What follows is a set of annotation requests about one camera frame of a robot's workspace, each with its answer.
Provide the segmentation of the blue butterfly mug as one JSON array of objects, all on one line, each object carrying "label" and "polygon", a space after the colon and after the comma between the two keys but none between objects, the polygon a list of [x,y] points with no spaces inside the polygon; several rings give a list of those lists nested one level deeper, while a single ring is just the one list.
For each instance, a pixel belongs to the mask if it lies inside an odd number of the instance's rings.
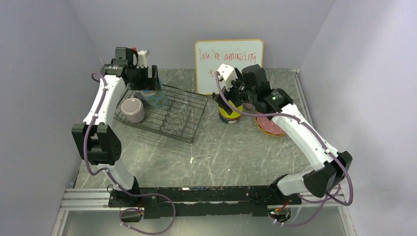
[{"label": "blue butterfly mug", "polygon": [[167,99],[162,90],[143,90],[141,95],[147,104],[156,109],[162,109],[166,106]]}]

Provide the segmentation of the yellow-green bowl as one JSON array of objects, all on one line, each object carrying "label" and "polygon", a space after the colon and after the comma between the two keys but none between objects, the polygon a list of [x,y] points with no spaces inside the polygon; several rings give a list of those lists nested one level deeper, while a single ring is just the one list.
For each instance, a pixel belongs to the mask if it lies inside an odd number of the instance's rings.
[{"label": "yellow-green bowl", "polygon": [[[236,108],[236,109],[238,109],[239,111],[243,111],[243,105],[240,105],[240,106],[236,106],[231,100],[229,100],[228,101],[230,104],[231,104],[231,106],[233,106],[234,108]],[[229,111],[227,110],[225,110],[225,109],[223,109],[223,108],[220,108],[219,107],[219,113],[222,113],[224,116],[233,116],[233,115],[241,115],[241,113],[238,113],[238,112],[236,112],[236,111],[234,111],[233,109],[230,109]]]}]

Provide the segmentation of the teal white dotted bowl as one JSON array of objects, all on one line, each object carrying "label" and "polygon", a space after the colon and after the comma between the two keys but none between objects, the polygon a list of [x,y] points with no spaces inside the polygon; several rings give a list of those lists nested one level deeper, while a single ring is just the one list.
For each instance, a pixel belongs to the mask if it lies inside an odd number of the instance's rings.
[{"label": "teal white dotted bowl", "polygon": [[240,117],[241,115],[224,116],[222,113],[219,113],[219,119],[225,124],[235,124]]}]

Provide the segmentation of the grey lilac mug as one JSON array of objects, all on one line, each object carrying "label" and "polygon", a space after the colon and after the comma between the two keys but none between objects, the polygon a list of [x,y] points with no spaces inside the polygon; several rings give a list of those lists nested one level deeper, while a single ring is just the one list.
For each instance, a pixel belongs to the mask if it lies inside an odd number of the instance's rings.
[{"label": "grey lilac mug", "polygon": [[130,123],[140,123],[145,118],[144,105],[138,98],[126,99],[120,109]]}]

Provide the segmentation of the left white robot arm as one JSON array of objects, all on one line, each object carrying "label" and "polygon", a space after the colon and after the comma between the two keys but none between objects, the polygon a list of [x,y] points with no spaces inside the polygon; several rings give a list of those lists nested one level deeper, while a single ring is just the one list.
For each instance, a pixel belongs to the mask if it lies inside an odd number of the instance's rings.
[{"label": "left white robot arm", "polygon": [[148,50],[117,47],[115,56],[91,78],[99,83],[90,111],[84,120],[72,126],[80,157],[91,176],[107,175],[121,200],[129,207],[141,199],[136,178],[121,160],[121,141],[112,130],[114,113],[122,94],[133,90],[160,90],[158,68],[148,65]]}]

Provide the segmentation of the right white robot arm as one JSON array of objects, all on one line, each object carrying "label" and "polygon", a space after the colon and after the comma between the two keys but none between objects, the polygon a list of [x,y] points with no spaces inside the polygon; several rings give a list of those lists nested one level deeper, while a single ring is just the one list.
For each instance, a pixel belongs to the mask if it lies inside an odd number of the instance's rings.
[{"label": "right white robot arm", "polygon": [[352,156],[338,151],[327,142],[301,114],[293,99],[280,88],[271,88],[265,70],[258,64],[238,70],[222,64],[214,72],[219,93],[213,98],[227,114],[243,114],[238,107],[251,104],[256,113],[252,117],[265,117],[281,128],[307,158],[310,167],[303,173],[280,177],[270,197],[276,204],[284,203],[290,195],[311,193],[322,198],[341,181],[353,185],[348,169]]}]

